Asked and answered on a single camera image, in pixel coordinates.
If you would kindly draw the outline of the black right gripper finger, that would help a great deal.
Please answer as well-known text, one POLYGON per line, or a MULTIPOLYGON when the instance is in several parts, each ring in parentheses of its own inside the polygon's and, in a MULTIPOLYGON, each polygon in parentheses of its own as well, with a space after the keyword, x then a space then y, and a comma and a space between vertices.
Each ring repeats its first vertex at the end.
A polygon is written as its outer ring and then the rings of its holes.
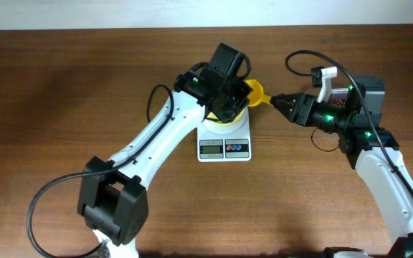
POLYGON ((270 103, 275 108, 293 108, 298 103, 300 98, 303 96, 303 93, 293 93, 293 94, 279 94, 272 96, 270 103))
POLYGON ((294 105, 274 105, 274 108, 278 110, 287 120, 295 122, 298 116, 299 108, 294 105))

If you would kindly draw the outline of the yellow measuring scoop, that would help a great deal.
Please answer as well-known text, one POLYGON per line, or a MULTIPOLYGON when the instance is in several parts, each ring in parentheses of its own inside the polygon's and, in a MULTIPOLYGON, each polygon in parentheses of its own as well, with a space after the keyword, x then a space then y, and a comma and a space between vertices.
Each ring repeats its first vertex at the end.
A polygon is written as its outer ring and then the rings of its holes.
POLYGON ((263 86, 257 80, 246 80, 245 81, 251 88, 252 91, 248 95, 248 106, 253 108, 260 104, 266 104, 271 106, 271 97, 265 94, 263 86))

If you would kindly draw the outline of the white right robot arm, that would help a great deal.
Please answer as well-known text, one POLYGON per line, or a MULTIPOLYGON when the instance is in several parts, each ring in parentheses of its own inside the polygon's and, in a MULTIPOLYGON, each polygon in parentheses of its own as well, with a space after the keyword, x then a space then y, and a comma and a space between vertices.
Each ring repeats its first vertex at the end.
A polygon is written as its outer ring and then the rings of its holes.
POLYGON ((369 188, 392 242, 388 257, 413 257, 413 180, 394 136, 380 126, 385 84, 354 77, 343 106, 302 92, 280 94, 271 104, 290 122, 339 137, 338 147, 369 188))

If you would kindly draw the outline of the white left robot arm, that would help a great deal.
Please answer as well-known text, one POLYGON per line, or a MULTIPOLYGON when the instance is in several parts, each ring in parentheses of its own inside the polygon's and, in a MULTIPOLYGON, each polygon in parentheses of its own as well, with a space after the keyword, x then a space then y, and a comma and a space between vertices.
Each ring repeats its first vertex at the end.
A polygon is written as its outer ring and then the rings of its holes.
POLYGON ((148 187, 191 131, 197 131, 200 162, 251 159, 252 88, 239 74, 242 64, 250 64, 245 54, 219 44, 208 62, 175 79, 164 107, 134 140, 107 161, 94 157, 87 163, 77 212, 100 242, 99 257, 138 256, 136 236, 148 218, 148 187))

